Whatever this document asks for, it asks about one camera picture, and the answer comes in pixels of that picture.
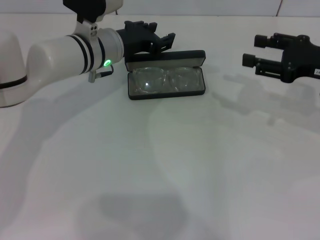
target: green led light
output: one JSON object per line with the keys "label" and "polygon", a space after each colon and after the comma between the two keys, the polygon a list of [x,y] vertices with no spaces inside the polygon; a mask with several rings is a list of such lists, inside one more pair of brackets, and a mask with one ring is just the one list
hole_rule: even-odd
{"label": "green led light", "polygon": [[107,60],[107,61],[105,61],[104,66],[108,67],[110,64],[111,64],[111,60]]}

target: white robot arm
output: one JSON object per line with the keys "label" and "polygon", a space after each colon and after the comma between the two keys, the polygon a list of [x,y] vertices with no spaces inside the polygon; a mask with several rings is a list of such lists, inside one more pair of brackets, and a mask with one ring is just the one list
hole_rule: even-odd
{"label": "white robot arm", "polygon": [[123,0],[63,0],[77,13],[73,34],[34,44],[26,67],[17,37],[0,33],[0,108],[20,104],[53,82],[89,73],[89,82],[108,76],[112,71],[96,73],[104,65],[118,63],[124,56],[139,52],[158,54],[170,49],[171,33],[156,34],[157,24],[125,22],[125,29],[98,29],[96,22],[123,5]]}

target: white table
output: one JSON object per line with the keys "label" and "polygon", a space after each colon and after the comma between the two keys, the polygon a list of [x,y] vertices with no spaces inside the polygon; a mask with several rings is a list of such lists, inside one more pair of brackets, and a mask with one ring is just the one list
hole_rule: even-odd
{"label": "white table", "polygon": [[[319,18],[108,16],[157,22],[172,51],[205,50],[203,96],[131,101],[122,63],[0,109],[1,240],[316,240],[320,81],[256,76],[256,34],[306,34]],[[1,14],[32,43],[73,32],[74,15]]]}

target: eyeglasses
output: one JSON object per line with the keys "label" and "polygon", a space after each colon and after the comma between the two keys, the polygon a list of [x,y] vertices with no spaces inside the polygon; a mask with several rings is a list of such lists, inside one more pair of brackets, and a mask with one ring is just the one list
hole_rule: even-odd
{"label": "eyeglasses", "polygon": [[200,87],[200,72],[197,68],[179,67],[165,70],[159,67],[144,67],[133,71],[136,91],[145,94],[191,92]]}

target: metal bracket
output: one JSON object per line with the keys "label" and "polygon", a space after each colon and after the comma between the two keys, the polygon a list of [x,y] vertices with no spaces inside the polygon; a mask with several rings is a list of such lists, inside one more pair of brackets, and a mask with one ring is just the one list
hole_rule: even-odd
{"label": "metal bracket", "polygon": [[94,83],[96,79],[96,69],[99,68],[102,61],[102,52],[98,38],[98,24],[92,23],[86,19],[83,22],[76,22],[76,27],[73,34],[77,34],[85,38],[92,47],[94,65],[89,74],[89,82]]}

